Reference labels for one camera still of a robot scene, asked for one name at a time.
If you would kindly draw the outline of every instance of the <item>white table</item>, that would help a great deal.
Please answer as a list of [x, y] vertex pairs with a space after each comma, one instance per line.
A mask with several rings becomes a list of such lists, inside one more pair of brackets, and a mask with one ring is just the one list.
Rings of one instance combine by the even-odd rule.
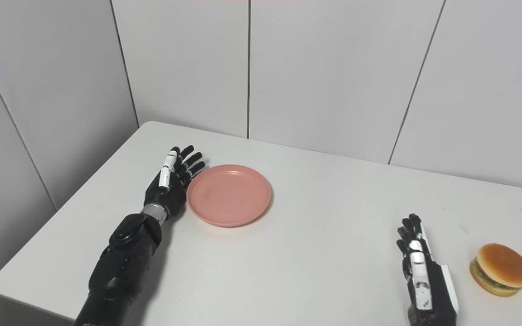
[[144, 124], [1, 270], [0, 295], [75, 318], [110, 233], [142, 208], [170, 147], [188, 144], [209, 166], [258, 170], [274, 198], [244, 227], [215, 227], [190, 210], [166, 224], [131, 324], [408, 325], [395, 241], [401, 219], [416, 212], [436, 260], [451, 269], [458, 325], [522, 325], [522, 291], [495, 297], [469, 273], [482, 244], [522, 254], [522, 188], [158, 122]]

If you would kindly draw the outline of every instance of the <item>pink plate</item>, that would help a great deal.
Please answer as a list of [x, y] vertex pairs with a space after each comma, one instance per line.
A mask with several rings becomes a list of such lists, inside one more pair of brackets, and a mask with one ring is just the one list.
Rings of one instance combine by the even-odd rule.
[[193, 212], [212, 225], [235, 227], [261, 216], [271, 201], [269, 182], [242, 165], [217, 165], [197, 175], [188, 187]]

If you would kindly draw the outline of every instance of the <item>toy hamburger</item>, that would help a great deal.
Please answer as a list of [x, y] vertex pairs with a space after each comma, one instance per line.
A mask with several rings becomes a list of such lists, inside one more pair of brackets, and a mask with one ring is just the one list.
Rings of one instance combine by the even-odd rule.
[[485, 244], [470, 263], [470, 274], [485, 290], [510, 297], [522, 289], [522, 257], [501, 244]]

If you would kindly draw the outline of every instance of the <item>robotic hand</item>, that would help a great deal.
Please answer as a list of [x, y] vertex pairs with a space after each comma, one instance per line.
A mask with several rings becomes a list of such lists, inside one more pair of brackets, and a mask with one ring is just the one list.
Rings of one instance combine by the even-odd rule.
[[205, 167], [200, 152], [178, 147], [166, 156], [161, 171], [145, 193], [140, 213], [116, 227], [88, 284], [89, 294], [73, 326], [120, 326], [140, 292], [154, 252], [162, 241], [161, 225], [186, 202], [191, 180]]
[[456, 326], [458, 300], [448, 266], [432, 259], [420, 217], [402, 219], [397, 241], [402, 251], [402, 270], [408, 281], [412, 304], [408, 308], [411, 326]]

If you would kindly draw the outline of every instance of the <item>wall seam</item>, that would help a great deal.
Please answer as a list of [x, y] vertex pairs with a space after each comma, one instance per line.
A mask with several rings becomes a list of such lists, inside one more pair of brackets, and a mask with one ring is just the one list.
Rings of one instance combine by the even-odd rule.
[[33, 167], [35, 169], [35, 173], [37, 174], [39, 181], [42, 183], [43, 189], [45, 190], [46, 194], [48, 195], [50, 202], [52, 202], [54, 209], [56, 211], [58, 211], [58, 206], [56, 205], [56, 202], [53, 200], [52, 195], [50, 194], [48, 187], [46, 186], [46, 184], [44, 182], [44, 178], [42, 177], [41, 173], [39, 173], [39, 169], [38, 169], [37, 165], [35, 164], [34, 158], [31, 155], [31, 153], [29, 152], [29, 149], [27, 148], [27, 144], [25, 143], [23, 136], [21, 136], [21, 132], [19, 131], [19, 128], [17, 127], [17, 124], [16, 124], [15, 120], [13, 119], [13, 115], [11, 114], [11, 111], [9, 111], [9, 107], [8, 107], [3, 95], [1, 94], [1, 91], [0, 91], [0, 100], [3, 103], [5, 111], [7, 112], [9, 119], [11, 120], [11, 122], [13, 124], [13, 128], [15, 128], [15, 131], [17, 132], [17, 136], [19, 136], [21, 144], [23, 145], [23, 148], [25, 149], [25, 152], [27, 153], [27, 156], [29, 157], [31, 164], [33, 165]]
[[247, 139], [251, 126], [251, 0], [249, 0], [249, 27], [247, 35]]
[[114, 4], [112, 3], [112, 0], [110, 0], [110, 9], [112, 10], [112, 19], [114, 19], [116, 36], [118, 36], [118, 46], [120, 46], [120, 56], [122, 56], [122, 64], [124, 64], [124, 73], [126, 74], [128, 92], [130, 93], [130, 100], [132, 101], [132, 110], [134, 111], [134, 117], [136, 118], [136, 126], [137, 128], [140, 128], [140, 124], [138, 122], [138, 114], [136, 113], [136, 105], [134, 103], [134, 95], [132, 95], [132, 86], [130, 85], [130, 78], [128, 77], [128, 67], [126, 66], [126, 59], [124, 59], [124, 49], [122, 49], [122, 41], [120, 40], [120, 30], [118, 29], [118, 23], [116, 22], [116, 12], [114, 12]]
[[394, 157], [394, 151], [396, 150], [396, 146], [398, 145], [398, 139], [400, 138], [400, 134], [402, 133], [402, 128], [404, 128], [404, 123], [406, 122], [406, 117], [408, 117], [408, 113], [410, 112], [410, 104], [412, 104], [412, 99], [414, 98], [414, 93], [416, 91], [416, 87], [418, 86], [418, 81], [420, 80], [420, 76], [422, 75], [422, 68], [424, 68], [424, 64], [426, 62], [426, 58], [428, 56], [428, 52], [430, 51], [430, 46], [432, 45], [432, 40], [435, 38], [436, 29], [439, 26], [440, 18], [442, 16], [442, 12], [444, 10], [444, 5], [447, 0], [443, 1], [443, 4], [439, 11], [439, 16], [436, 19], [436, 24], [434, 29], [432, 30], [432, 35], [430, 36], [430, 41], [428, 42], [428, 46], [426, 47], [426, 52], [424, 53], [424, 58], [422, 59], [422, 64], [420, 65], [420, 70], [418, 71], [418, 76], [416, 76], [416, 81], [414, 82], [414, 87], [412, 88], [412, 93], [410, 94], [410, 99], [408, 100], [408, 105], [406, 105], [406, 111], [404, 111], [404, 117], [402, 117], [402, 123], [400, 123], [400, 128], [398, 129], [398, 134], [396, 135], [396, 140], [394, 141], [394, 146], [392, 147], [392, 152], [390, 153], [390, 158], [388, 159], [388, 164], [392, 163], [392, 158]]

